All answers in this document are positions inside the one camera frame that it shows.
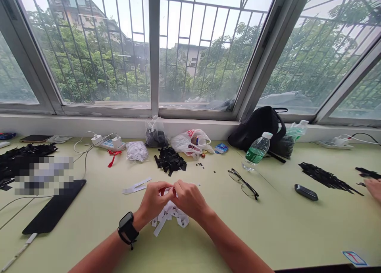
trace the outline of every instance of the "smartphone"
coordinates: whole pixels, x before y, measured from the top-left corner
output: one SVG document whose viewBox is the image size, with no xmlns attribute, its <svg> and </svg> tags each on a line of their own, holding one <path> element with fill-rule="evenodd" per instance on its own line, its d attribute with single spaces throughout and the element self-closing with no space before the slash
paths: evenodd
<svg viewBox="0 0 381 273">
<path fill-rule="evenodd" d="M 311 191 L 299 184 L 295 184 L 295 190 L 298 194 L 310 199 L 310 200 L 313 200 L 313 201 L 317 201 L 319 200 L 318 198 L 318 195 L 314 192 L 314 191 Z"/>
<path fill-rule="evenodd" d="M 60 221 L 75 197 L 86 184 L 86 180 L 74 180 L 62 194 L 55 195 L 23 230 L 24 235 L 49 233 Z"/>
<path fill-rule="evenodd" d="M 29 143 L 42 143 L 48 140 L 53 135 L 29 135 L 20 139 L 20 142 L 29 142 Z"/>
</svg>

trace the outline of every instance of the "window glass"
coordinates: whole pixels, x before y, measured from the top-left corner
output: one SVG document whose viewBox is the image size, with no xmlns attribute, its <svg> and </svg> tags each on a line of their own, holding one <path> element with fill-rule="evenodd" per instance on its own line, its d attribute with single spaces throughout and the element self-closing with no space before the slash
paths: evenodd
<svg viewBox="0 0 381 273">
<path fill-rule="evenodd" d="M 381 61 L 330 116 L 381 119 Z"/>
<path fill-rule="evenodd" d="M 150 109 L 148 0 L 19 2 L 64 104 Z"/>
<path fill-rule="evenodd" d="M 272 0 L 160 0 L 159 107 L 231 111 Z"/>
<path fill-rule="evenodd" d="M 258 107 L 316 114 L 381 32 L 381 0 L 308 0 Z"/>
<path fill-rule="evenodd" d="M 0 103 L 39 104 L 0 32 Z"/>
</svg>

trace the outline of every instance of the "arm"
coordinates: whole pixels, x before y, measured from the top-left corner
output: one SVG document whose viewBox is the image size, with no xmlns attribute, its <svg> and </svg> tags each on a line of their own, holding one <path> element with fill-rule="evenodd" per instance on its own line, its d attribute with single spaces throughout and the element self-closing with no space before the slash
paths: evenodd
<svg viewBox="0 0 381 273">
<path fill-rule="evenodd" d="M 167 182 L 148 184 L 142 203 L 134 213 L 133 226 L 136 231 L 141 231 L 150 220 L 158 216 L 168 201 L 175 196 L 173 189 L 164 196 L 165 188 L 172 186 Z M 130 251 L 130 246 L 121 240 L 117 231 L 114 231 L 69 273 L 112 272 L 128 251 Z"/>
<path fill-rule="evenodd" d="M 207 205 L 198 187 L 179 180 L 172 202 L 206 231 L 233 272 L 273 272 Z"/>
</svg>

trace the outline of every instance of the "hand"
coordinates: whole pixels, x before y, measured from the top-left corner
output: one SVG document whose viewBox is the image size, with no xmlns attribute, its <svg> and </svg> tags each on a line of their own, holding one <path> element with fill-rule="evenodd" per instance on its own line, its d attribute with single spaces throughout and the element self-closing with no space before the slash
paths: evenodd
<svg viewBox="0 0 381 273">
<path fill-rule="evenodd" d="M 381 181 L 370 178 L 364 179 L 364 183 L 370 194 L 381 203 Z"/>
<path fill-rule="evenodd" d="M 169 187 L 173 185 L 163 181 L 147 185 L 142 203 L 134 213 L 133 226 L 136 231 L 140 231 L 150 220 L 158 216 L 169 200 L 176 196 L 173 188 L 164 195 L 165 189 Z"/>
<path fill-rule="evenodd" d="M 195 184 L 188 184 L 178 180 L 175 182 L 174 187 L 177 197 L 175 195 L 171 201 L 198 223 L 214 213 Z"/>
</svg>

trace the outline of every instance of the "black key fob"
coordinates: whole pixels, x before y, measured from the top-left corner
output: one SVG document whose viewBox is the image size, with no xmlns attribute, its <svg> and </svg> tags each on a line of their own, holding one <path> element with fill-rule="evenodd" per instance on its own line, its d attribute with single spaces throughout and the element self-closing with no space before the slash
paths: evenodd
<svg viewBox="0 0 381 273">
<path fill-rule="evenodd" d="M 319 200 L 318 195 L 311 191 L 308 190 L 307 188 L 304 188 L 303 186 L 300 186 L 299 184 L 295 184 L 295 190 L 298 194 L 301 194 L 302 196 L 305 196 L 306 198 L 317 201 Z"/>
</svg>

